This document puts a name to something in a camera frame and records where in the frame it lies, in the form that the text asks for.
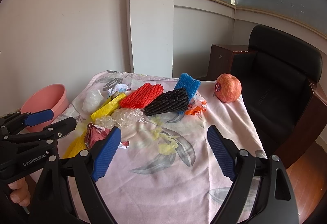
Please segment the person's left hand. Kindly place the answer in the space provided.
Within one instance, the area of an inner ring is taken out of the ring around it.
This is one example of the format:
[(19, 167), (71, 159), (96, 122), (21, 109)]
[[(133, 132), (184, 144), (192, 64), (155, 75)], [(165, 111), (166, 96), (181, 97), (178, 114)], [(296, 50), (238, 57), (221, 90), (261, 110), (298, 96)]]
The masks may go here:
[(8, 184), (8, 187), (11, 189), (10, 198), (12, 202), (23, 207), (30, 204), (30, 192), (25, 177)]

